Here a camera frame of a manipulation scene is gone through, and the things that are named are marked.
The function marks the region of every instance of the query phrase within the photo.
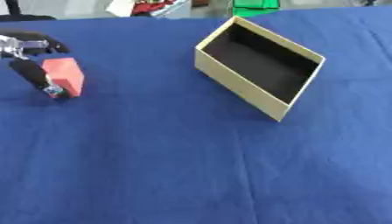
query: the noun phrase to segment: table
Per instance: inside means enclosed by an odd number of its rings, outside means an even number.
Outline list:
[[[391,11],[251,18],[327,58],[281,123],[193,67],[222,19],[0,24],[61,39],[86,75],[55,103],[2,62],[0,223],[390,223]]]

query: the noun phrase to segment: black box lining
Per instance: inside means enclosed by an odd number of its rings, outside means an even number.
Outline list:
[[[203,51],[287,104],[318,66],[238,24],[227,28]]]

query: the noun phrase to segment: red foam cube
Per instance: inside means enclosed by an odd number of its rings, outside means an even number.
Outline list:
[[[84,74],[73,58],[46,59],[42,67],[52,81],[68,90],[72,97],[81,95]]]

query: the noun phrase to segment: beige box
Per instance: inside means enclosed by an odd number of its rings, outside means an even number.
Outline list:
[[[287,38],[232,17],[196,46],[195,66],[282,121],[326,59]]]

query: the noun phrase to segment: green object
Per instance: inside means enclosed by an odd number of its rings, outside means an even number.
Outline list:
[[[256,15],[261,15],[261,14],[268,14],[274,11],[278,11],[278,9],[243,9],[243,8],[233,8],[233,15],[242,17],[242,18],[250,18]]]
[[[253,17],[278,11],[279,7],[279,0],[233,0],[233,15]]]

